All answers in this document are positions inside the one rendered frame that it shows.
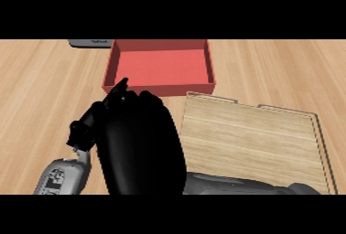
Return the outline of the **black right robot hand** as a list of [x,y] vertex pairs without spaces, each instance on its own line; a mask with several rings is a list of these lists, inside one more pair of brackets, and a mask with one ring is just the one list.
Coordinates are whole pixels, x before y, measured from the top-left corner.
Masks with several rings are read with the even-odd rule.
[[96,145],[112,195],[178,196],[186,165],[167,107],[147,91],[94,104]]

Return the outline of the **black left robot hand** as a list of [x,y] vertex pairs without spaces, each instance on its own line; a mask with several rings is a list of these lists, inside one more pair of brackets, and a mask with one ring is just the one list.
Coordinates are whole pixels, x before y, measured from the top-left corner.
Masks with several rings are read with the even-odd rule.
[[88,151],[96,140],[96,121],[99,112],[104,112],[110,107],[110,102],[124,97],[127,91],[127,78],[122,78],[118,84],[107,92],[101,101],[94,101],[85,110],[81,118],[70,122],[70,133],[66,145],[75,150]]

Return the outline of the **pale wooden tray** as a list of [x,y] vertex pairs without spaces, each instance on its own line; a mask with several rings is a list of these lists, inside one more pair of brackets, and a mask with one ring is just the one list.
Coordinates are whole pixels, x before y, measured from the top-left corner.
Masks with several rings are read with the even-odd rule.
[[258,180],[301,183],[338,192],[317,114],[198,92],[186,93],[180,142],[187,169]]

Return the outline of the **red cardboard box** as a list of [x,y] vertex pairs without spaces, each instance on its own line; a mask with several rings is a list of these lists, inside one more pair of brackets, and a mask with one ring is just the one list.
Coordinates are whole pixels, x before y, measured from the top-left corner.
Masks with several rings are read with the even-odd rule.
[[158,97],[211,94],[215,77],[206,39],[115,39],[103,73],[109,92],[122,78],[128,90],[147,90]]

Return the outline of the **grey flat appliance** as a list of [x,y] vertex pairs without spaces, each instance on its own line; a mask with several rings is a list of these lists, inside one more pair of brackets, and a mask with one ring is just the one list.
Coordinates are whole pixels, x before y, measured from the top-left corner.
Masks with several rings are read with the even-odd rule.
[[110,48],[112,39],[69,39],[73,48]]

